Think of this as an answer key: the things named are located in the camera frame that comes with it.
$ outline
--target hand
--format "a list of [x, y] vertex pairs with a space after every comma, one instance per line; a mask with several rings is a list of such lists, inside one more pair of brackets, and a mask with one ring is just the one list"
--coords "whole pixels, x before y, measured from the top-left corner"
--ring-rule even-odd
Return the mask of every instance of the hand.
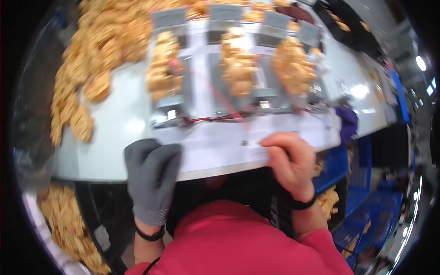
[[165, 223], [181, 151], [178, 144], [161, 146], [154, 139], [138, 140], [124, 149], [135, 221], [150, 227]]
[[315, 195], [312, 175], [315, 152], [312, 146], [296, 133], [276, 133], [260, 142], [268, 148], [269, 164], [281, 186], [295, 200], [309, 202]]

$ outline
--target black cord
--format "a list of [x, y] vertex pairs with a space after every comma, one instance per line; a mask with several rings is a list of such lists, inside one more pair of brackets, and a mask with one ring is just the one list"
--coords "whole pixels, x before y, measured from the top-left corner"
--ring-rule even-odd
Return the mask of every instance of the black cord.
[[354, 253], [353, 251], [348, 250], [348, 249], [346, 249], [346, 248], [344, 248], [344, 247], [338, 245], [337, 243], [334, 243], [334, 245], [337, 246], [337, 247], [339, 247], [340, 249], [345, 250], [345, 251], [347, 251], [348, 253], [351, 253], [352, 255], [354, 255], [354, 257], [355, 257], [355, 266], [352, 267], [352, 271], [354, 272], [354, 270], [356, 269], [356, 267], [357, 267], [357, 265], [358, 265], [358, 263], [359, 263], [359, 262], [358, 262], [358, 255], [357, 255], [356, 253]]
[[147, 273], [150, 271], [150, 269], [159, 261], [160, 257], [155, 259], [142, 273], [142, 275], [147, 275]]

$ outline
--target bare hand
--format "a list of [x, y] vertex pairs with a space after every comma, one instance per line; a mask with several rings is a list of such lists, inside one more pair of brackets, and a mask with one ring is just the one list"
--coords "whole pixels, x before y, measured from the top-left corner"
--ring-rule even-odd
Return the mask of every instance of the bare hand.
[[289, 191], [295, 200], [310, 201], [315, 194], [311, 180], [316, 157], [313, 147], [291, 132], [270, 135], [260, 144], [269, 147], [268, 166], [272, 168], [281, 186]]

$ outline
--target black wire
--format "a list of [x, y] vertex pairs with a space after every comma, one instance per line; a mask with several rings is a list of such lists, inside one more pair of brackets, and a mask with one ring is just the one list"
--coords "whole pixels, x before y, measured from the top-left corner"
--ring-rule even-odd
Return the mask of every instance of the black wire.
[[354, 255], [354, 257], [355, 257], [355, 266], [352, 267], [352, 271], [354, 272], [354, 271], [356, 270], [356, 267], [357, 267], [358, 263], [359, 263], [359, 262], [358, 262], [358, 255], [357, 255], [356, 253], [354, 253], [353, 251], [348, 250], [348, 249], [346, 249], [346, 248], [344, 248], [344, 247], [338, 245], [337, 243], [334, 243], [334, 245], [337, 246], [337, 247], [339, 247], [340, 249], [345, 250], [345, 251], [351, 253], [352, 255]]

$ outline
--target worker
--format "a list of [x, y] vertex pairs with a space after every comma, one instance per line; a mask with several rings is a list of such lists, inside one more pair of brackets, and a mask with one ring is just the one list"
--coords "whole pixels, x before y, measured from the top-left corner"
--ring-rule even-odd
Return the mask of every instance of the worker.
[[186, 214], [165, 247], [181, 147], [139, 140], [124, 152], [137, 227], [135, 265], [125, 275], [353, 274], [316, 200], [313, 147], [295, 133], [276, 133], [260, 144], [268, 150], [276, 180], [291, 195], [296, 240], [250, 207], [217, 200]]

